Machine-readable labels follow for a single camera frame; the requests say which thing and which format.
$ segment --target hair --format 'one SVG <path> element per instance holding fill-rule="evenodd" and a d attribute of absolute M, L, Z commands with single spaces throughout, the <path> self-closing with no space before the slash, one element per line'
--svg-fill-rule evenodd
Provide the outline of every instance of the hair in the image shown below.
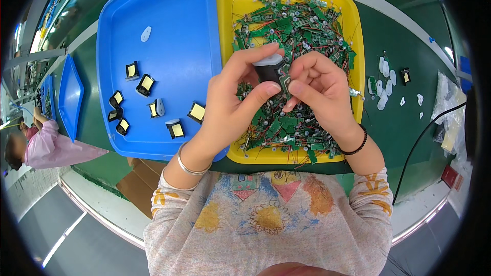
<path fill-rule="evenodd" d="M 21 117 L 21 118 L 19 119 L 19 125 L 17 125 L 17 129 L 19 129 L 20 131 L 22 131 L 22 129 L 21 129 L 21 126 L 22 126 L 22 125 L 21 125 L 21 124 L 22 124 L 23 122 L 24 122 L 24 117 Z"/>
<path fill-rule="evenodd" d="M 22 166 L 22 160 L 14 156 L 15 143 L 12 138 L 12 134 L 9 134 L 7 138 L 7 145 L 5 146 L 5 161 L 12 167 L 12 169 L 19 170 Z"/>

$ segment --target hand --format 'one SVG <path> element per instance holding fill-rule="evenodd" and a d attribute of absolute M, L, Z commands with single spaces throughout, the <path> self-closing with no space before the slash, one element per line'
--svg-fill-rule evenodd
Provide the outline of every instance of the hand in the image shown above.
<path fill-rule="evenodd" d="M 36 118 L 36 117 L 38 117 L 40 115 L 41 115 L 41 109 L 38 108 L 38 107 L 35 107 L 34 108 L 34 115 L 33 115 L 33 117 Z"/>
<path fill-rule="evenodd" d="M 252 63 L 276 52 L 283 52 L 278 49 L 278 43 L 236 51 L 220 75 L 210 79 L 203 125 L 193 138 L 205 154 L 214 157 L 235 141 L 247 130 L 257 110 L 271 96 L 281 91 L 277 83 L 265 81 L 257 84 L 243 101 L 236 96 L 237 85 L 242 81 L 249 82 L 255 77 L 257 83 Z"/>
<path fill-rule="evenodd" d="M 311 51 L 293 61 L 289 74 L 294 79 L 288 87 L 293 97 L 283 108 L 284 112 L 290 112 L 301 100 L 314 111 L 322 128 L 334 137 L 358 125 L 351 112 L 346 74 L 329 58 Z"/>

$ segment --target fingernail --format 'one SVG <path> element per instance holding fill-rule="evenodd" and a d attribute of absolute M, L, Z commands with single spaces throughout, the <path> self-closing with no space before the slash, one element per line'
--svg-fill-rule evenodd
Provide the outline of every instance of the fingernail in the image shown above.
<path fill-rule="evenodd" d="M 302 91 L 302 86 L 298 80 L 293 80 L 288 86 L 288 91 L 293 95 L 299 94 Z"/>
<path fill-rule="evenodd" d="M 270 84 L 270 86 L 266 89 L 266 92 L 269 94 L 269 95 L 274 95 L 276 93 L 279 93 L 279 91 L 281 91 L 281 88 L 279 86 L 278 83 L 272 83 Z"/>

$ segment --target silver bangle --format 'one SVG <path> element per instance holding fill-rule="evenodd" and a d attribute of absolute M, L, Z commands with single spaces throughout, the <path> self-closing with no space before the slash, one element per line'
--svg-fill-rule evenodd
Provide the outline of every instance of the silver bangle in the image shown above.
<path fill-rule="evenodd" d="M 181 147 L 179 147 L 179 150 L 177 151 L 177 162 L 179 162 L 179 165 L 181 166 L 181 169 L 188 173 L 189 175 L 194 175 L 194 176 L 201 176 L 204 175 L 211 167 L 212 164 L 208 165 L 208 167 L 203 170 L 203 171 L 193 171 L 188 169 L 182 162 L 181 160 L 181 151 L 183 150 L 183 146 L 186 145 L 189 141 L 182 143 Z"/>

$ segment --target black cable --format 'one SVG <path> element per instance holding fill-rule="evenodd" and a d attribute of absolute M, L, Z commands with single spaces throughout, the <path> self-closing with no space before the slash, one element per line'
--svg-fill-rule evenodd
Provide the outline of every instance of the black cable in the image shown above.
<path fill-rule="evenodd" d="M 464 102 L 463 104 L 461 104 L 461 105 L 459 105 L 459 106 L 457 106 L 455 108 L 451 108 L 449 110 L 443 111 L 442 113 L 438 114 L 436 118 L 434 118 L 432 121 L 430 121 L 430 123 L 428 124 L 428 126 L 426 126 L 425 130 L 423 130 L 423 132 L 421 132 L 421 135 L 419 136 L 419 138 L 416 140 L 416 142 L 412 146 L 411 151 L 409 152 L 408 158 L 406 159 L 406 163 L 404 163 L 404 167 L 402 168 L 401 178 L 399 178 L 399 184 L 397 185 L 396 193 L 394 194 L 394 200 L 392 201 L 392 206 L 396 203 L 397 194 L 399 193 L 399 189 L 401 188 L 402 178 L 404 177 L 404 172 L 406 171 L 406 167 L 408 167 L 409 158 L 411 157 L 412 152 L 416 148 L 416 145 L 418 145 L 419 140 L 423 137 L 423 135 L 427 132 L 427 130 L 430 129 L 431 125 L 436 120 L 438 120 L 440 117 L 442 117 L 443 115 L 445 115 L 447 113 L 450 113 L 452 111 L 455 111 L 455 110 L 457 110 L 457 109 L 465 106 L 465 104 L 466 103 Z"/>

